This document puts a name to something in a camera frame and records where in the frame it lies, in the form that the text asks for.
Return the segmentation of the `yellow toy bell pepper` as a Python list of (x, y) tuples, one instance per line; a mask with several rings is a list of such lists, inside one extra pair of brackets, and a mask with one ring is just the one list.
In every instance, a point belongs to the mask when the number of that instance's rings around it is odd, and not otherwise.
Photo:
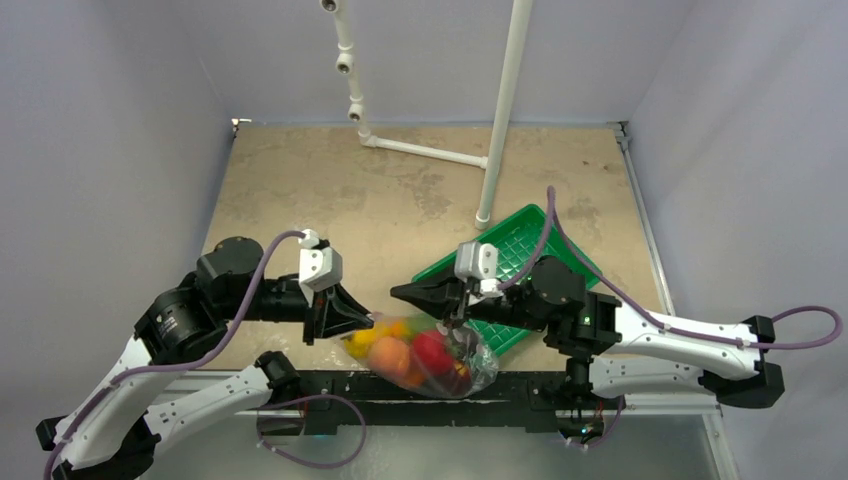
[(358, 330), (343, 338), (344, 350), (355, 360), (360, 361), (368, 357), (372, 346), (381, 338), (386, 336), (384, 327)]

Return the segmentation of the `red toy tomato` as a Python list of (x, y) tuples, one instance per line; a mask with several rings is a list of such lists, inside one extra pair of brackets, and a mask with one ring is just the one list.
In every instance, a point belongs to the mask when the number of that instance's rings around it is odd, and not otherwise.
[(446, 337), (436, 329), (415, 336), (412, 349), (419, 366), (433, 376), (451, 370), (454, 365), (454, 357), (447, 348)]

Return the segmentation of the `clear zip top bag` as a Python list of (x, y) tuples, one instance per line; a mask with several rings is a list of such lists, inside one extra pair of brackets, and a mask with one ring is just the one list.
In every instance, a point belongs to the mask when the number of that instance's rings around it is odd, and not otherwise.
[(341, 337), (344, 351), (405, 390), (440, 399), (475, 394), (497, 378), (498, 356), (468, 324), (448, 327), (426, 314), (372, 315), (373, 326)]

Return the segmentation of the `toy peach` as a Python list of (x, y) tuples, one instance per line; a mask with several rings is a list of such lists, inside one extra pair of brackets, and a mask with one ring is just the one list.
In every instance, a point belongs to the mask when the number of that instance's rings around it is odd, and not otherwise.
[(367, 365), (370, 370), (391, 379), (402, 379), (410, 367), (410, 347), (401, 339), (383, 337), (369, 350)]

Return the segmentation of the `dark red toy apple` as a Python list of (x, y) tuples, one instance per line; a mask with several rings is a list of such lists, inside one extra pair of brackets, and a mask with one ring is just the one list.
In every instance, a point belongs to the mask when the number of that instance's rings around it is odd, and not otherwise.
[(435, 377), (441, 392), (449, 398), (461, 398), (472, 389), (471, 371), (464, 363), (455, 362), (452, 369)]

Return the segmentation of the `green toy mango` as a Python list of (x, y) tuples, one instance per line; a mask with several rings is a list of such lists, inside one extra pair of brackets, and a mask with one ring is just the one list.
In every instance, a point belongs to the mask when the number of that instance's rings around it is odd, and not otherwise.
[(408, 316), (403, 320), (403, 323), (409, 331), (410, 338), (436, 329), (438, 326), (438, 320), (426, 314)]

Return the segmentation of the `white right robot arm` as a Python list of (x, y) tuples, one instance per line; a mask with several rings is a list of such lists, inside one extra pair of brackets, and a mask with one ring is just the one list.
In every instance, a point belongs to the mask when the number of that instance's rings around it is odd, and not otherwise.
[(721, 405), (765, 409), (785, 391), (781, 367), (753, 346), (774, 337), (766, 317), (729, 326), (668, 315), (649, 322), (616, 297), (588, 290), (582, 275), (550, 255), (500, 293), (486, 286), (446, 268), (390, 294), (450, 327), (473, 319), (542, 333), (567, 358), (552, 392), (576, 407), (634, 393), (705, 392)]

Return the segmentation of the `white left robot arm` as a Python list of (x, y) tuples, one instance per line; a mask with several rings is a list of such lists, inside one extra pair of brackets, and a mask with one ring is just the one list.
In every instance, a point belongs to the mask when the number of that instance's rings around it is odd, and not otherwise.
[(267, 278), (272, 249), (230, 237), (160, 294), (87, 399), (37, 426), (49, 454), (44, 477), (135, 479), (176, 443), (238, 412), (308, 401), (299, 372), (279, 351), (193, 394), (159, 401), (172, 382), (215, 359), (246, 321), (298, 323), (306, 344), (372, 326), (368, 309), (342, 287), (342, 260), (330, 243), (311, 230), (291, 237), (300, 246), (295, 273)]

